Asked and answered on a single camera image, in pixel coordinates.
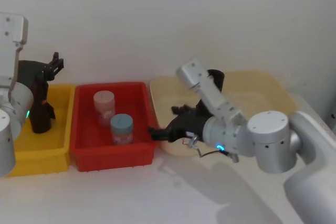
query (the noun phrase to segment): beige tray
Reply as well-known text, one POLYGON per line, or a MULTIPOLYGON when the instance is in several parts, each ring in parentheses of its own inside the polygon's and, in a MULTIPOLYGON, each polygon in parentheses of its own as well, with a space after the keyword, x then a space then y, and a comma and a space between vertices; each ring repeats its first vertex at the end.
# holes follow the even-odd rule
MULTIPOLYGON (((195 106, 200 100, 195 93, 184 88, 177 77, 159 77, 152 80, 150 86, 160 127, 166 127, 174 119, 171 106, 195 106)), ((231 103, 241 108, 247 119, 262 111, 276 110, 289 114, 297 108, 295 101, 278 81, 262 71, 226 72, 223 93, 231 103)), ((174 143, 163 141, 160 146, 175 156, 197 155, 197 151, 183 145, 182 140, 174 143)), ((202 153, 213 150, 203 143, 198 143, 198 146, 202 153)))

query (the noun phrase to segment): yellow bin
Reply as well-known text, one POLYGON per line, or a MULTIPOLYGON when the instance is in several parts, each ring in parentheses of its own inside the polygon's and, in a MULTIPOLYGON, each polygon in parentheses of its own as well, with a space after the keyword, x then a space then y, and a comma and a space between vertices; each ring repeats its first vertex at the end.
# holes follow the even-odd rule
POLYGON ((56 120, 51 120, 48 132, 35 134, 27 119, 20 136, 14 142, 16 165, 9 177, 68 170, 74 96, 74 85, 49 86, 47 100, 55 109, 56 120))

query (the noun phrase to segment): blue indicator light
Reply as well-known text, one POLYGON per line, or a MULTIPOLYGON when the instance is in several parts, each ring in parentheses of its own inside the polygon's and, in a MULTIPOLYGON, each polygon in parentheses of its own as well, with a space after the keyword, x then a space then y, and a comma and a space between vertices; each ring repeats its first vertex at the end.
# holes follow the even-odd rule
POLYGON ((222 152, 225 151, 224 146, 221 146, 220 144, 217 144, 216 148, 219 149, 222 152))

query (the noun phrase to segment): transparent jar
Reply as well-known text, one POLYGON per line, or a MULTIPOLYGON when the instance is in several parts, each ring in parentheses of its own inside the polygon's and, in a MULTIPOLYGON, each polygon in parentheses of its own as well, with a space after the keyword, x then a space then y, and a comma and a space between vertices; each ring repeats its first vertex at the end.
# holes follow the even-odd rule
POLYGON ((133 118, 127 114, 112 117, 111 133, 115 145, 133 143, 133 118))
POLYGON ((107 90, 99 91, 93 96, 93 102, 98 114, 99 125, 108 127, 111 118, 115 115, 114 94, 107 90))

